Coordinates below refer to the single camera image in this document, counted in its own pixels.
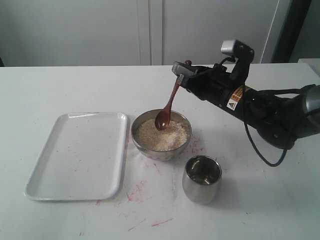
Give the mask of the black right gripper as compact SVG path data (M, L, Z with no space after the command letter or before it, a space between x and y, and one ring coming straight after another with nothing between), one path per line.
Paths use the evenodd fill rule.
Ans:
M235 90L244 84L244 70L235 65L232 72L221 64L213 67L175 62L171 71L178 76L176 83L202 101L208 101L223 110L235 110L238 100L232 99Z

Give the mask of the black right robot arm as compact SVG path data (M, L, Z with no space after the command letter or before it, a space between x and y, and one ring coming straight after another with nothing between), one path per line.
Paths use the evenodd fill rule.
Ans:
M181 87L246 122L270 145L291 149L297 139L319 134L320 87L255 90L244 83L249 63L237 62L231 72L221 63L213 67L175 62L172 72L183 76Z

